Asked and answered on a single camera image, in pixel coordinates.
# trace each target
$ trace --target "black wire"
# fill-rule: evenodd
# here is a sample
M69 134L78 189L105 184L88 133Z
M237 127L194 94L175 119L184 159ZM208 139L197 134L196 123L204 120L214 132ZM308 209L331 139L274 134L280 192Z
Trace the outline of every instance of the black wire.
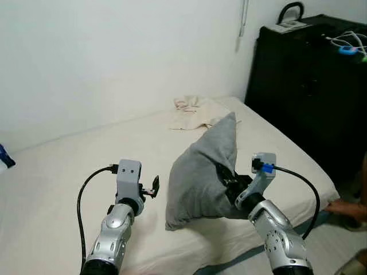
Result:
M103 172L103 171L111 171L111 166L102 168L100 170L95 171L92 175L90 175L88 177L88 179L85 180L84 184L82 185L80 191L79 191L79 195L78 195L78 199L76 202L76 214L78 216L78 223L79 223L79 231L80 231L80 241L81 241L81 268L80 268L80 273L83 269L83 266L85 264L85 259L86 259L86 255L85 255L85 238L84 238L84 229L83 229L83 223L81 221L81 214L80 214L80 199L81 199L81 195L83 194L84 188L86 187L87 183L97 174Z
M307 180L305 177L299 175L298 173L296 172L293 172L291 170L288 170L288 169L285 169L285 168L281 168L281 167L278 167L278 166L274 166L274 169L276 170L279 170L279 171L283 171L283 172L286 172L288 174L291 174L293 176L296 176L297 178L300 178L301 180L303 180L304 182L307 183L308 186L310 186L310 188L312 189L312 191L314 192L315 194L315 198L316 198L316 208L315 208L315 213L314 213L314 216L311 220L311 223L309 225L309 228L307 228L306 232L304 233L304 235L302 236L302 239L306 239L307 236L310 234L312 228L314 228L315 226L315 223L316 223L316 220L317 220L317 215L320 211L320 196L319 194L317 193L317 190L315 188L315 186L313 186L313 184L311 182L309 182L309 180Z

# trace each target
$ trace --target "black cabinet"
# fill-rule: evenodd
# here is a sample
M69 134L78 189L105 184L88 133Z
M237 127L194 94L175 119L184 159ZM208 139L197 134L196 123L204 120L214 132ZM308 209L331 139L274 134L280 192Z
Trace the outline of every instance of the black cabinet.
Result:
M367 149L367 62L339 54L326 37L367 35L367 26L325 15L301 22L309 26L260 29L245 104L338 183L360 169Z

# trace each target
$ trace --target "gray pillow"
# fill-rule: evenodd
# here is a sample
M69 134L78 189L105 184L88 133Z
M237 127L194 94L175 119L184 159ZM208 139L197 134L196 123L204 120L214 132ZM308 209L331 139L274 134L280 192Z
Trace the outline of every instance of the gray pillow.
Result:
M245 218L229 203L216 163L235 169L236 116L230 113L193 143L173 164L168 186L166 230L195 218Z

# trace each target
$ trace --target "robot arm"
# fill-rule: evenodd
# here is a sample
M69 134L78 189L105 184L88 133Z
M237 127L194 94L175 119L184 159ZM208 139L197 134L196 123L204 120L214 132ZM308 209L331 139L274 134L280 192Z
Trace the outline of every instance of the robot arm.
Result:
M217 164L218 177L227 187L226 195L239 210L247 213L256 231L264 240L264 249L275 275L312 275L306 258L306 245L287 217L262 196L275 177L275 170L257 169L256 162L275 165L275 154L258 153L252 158L252 172L256 177L234 175L226 167Z
M118 275L131 235L135 216L144 209L144 195L155 198L159 189L158 176L153 189L143 189L139 183L141 163L121 160L117 169L115 205L102 220L101 231L82 268L81 275Z

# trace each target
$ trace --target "white bed sheet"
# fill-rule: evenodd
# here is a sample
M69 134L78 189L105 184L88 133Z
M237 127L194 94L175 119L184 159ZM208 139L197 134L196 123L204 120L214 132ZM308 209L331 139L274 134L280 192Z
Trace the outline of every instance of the white bed sheet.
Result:
M220 102L235 111L237 172L251 174L254 152L274 152L277 164L314 183L321 208L338 194L330 178L312 158L238 99ZM124 271L193 274L206 265L230 261L262 244L248 221L201 219L187 229L165 231L167 184L171 165L206 128L169 130L171 111L64 137L15 154L17 165L0 175L1 274L78 274L80 237L76 219L79 188L92 172L121 158L142 162L141 182L151 186L158 174L161 189L147 198L132 228ZM95 177L85 189L82 216L87 250L116 191L115 175ZM299 179L277 173L264 196L294 226L309 219L314 197Z

